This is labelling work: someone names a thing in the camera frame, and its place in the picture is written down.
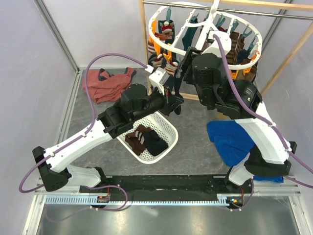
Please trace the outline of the dark navy plain sock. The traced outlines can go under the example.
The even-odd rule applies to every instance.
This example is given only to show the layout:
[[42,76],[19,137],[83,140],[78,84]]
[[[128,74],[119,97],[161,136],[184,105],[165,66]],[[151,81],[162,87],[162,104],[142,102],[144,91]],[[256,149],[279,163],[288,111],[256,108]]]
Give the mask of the dark navy plain sock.
[[155,130],[144,134],[146,149],[152,156],[161,154],[168,148],[168,144]]
[[175,96],[177,97],[177,99],[179,101],[178,107],[174,110],[176,115],[180,115],[181,114],[181,104],[184,102],[184,99],[183,99],[182,95],[179,93],[181,84],[182,84],[182,78],[181,78],[180,75],[177,74],[175,76],[175,82],[174,82]]

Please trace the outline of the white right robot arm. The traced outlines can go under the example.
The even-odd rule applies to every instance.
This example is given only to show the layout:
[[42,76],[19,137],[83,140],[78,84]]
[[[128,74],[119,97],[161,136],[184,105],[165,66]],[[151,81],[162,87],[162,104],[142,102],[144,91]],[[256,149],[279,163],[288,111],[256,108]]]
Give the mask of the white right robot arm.
[[189,47],[179,65],[179,82],[194,85],[200,103],[234,120],[252,139],[246,157],[229,170],[224,187],[234,193],[254,176],[288,176],[289,156],[296,143],[287,141],[269,117],[262,96],[253,83],[233,80],[225,56]]

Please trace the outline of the brown striped-cuff sock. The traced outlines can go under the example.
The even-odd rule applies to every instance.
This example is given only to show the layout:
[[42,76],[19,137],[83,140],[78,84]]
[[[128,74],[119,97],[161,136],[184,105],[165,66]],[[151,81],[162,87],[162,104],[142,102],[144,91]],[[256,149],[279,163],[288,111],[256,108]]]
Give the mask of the brown striped-cuff sock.
[[151,131],[150,127],[145,127],[144,125],[139,125],[136,130],[129,134],[129,137],[136,138],[140,144],[145,142],[144,134]]
[[141,143],[136,137],[125,137],[126,143],[131,147],[132,151],[139,156],[146,150],[145,142]]

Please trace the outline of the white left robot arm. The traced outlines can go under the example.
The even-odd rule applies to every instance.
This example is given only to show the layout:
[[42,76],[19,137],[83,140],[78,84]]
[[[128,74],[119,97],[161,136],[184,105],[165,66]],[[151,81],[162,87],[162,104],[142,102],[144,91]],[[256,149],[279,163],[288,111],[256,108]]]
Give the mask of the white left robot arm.
[[33,149],[45,190],[87,186],[96,192],[105,191],[108,184],[102,168],[76,167],[72,162],[113,139],[118,139],[141,163],[157,163],[178,142],[178,132],[165,116],[182,103],[183,98],[168,89],[155,87],[148,95],[145,86],[131,85],[83,130],[53,147]]

